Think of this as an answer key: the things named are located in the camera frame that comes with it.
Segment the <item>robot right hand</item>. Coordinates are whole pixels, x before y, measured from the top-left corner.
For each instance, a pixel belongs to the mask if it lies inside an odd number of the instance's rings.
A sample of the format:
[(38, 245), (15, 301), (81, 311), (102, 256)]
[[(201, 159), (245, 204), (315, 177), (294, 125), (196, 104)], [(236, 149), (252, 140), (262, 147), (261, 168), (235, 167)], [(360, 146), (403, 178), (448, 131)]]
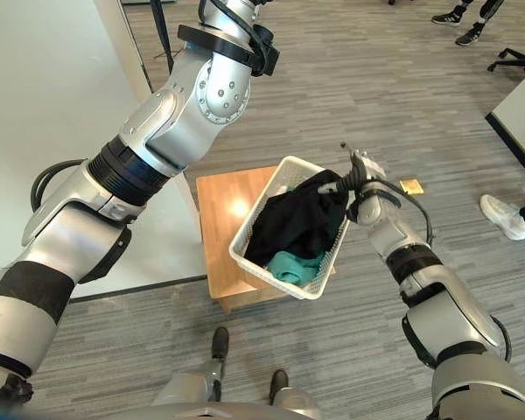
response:
[(370, 158), (366, 151), (355, 150), (346, 142), (342, 142), (340, 147), (349, 153), (351, 170), (340, 180), (320, 186), (319, 194), (359, 192), (368, 181), (386, 178), (384, 169)]

